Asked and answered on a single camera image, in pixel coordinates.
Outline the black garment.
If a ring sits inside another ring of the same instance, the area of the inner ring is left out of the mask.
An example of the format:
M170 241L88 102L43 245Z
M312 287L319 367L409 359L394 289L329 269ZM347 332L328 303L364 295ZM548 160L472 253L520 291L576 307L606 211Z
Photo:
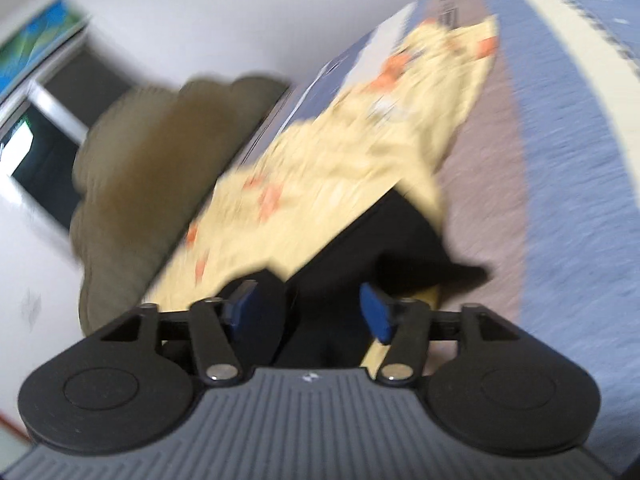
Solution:
M290 278L258 266L220 294L228 298L246 280L257 284L239 328L226 331L243 368L349 368L372 342L359 304L362 284L407 297L487 277L484 266L452 260L431 223L391 190Z

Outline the yellow carrot print blanket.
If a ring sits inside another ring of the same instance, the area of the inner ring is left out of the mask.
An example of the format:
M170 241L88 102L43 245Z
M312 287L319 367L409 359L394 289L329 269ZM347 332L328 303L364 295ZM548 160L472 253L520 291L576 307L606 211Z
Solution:
M459 28L433 20L416 26L374 78L350 84L317 117L288 126L256 162L218 181L151 292L154 304L185 311L258 266L290 278L391 190L442 237L436 174L483 90L498 42L494 16ZM378 366L386 349L372 336L359 365Z

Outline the olive cloud shaped headboard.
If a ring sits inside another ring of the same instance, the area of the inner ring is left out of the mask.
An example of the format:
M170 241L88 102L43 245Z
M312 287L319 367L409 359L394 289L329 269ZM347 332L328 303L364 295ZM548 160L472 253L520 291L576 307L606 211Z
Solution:
M249 74L134 88L90 128L73 166L70 242L85 335L140 304L216 180L288 90Z

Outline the dark window with white frame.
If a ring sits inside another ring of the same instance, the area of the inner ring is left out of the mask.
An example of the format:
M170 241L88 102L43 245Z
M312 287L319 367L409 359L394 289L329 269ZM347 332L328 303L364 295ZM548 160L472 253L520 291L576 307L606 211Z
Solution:
M35 72L1 123L1 172L68 229L79 203L72 170L88 130L134 85L87 46L57 55Z

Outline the blue green wall picture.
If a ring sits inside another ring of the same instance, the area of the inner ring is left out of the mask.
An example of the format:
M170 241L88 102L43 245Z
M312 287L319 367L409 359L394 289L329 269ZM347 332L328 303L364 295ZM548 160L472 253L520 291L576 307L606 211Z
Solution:
M70 0L53 0L1 44L1 102L52 53L86 29L88 14Z

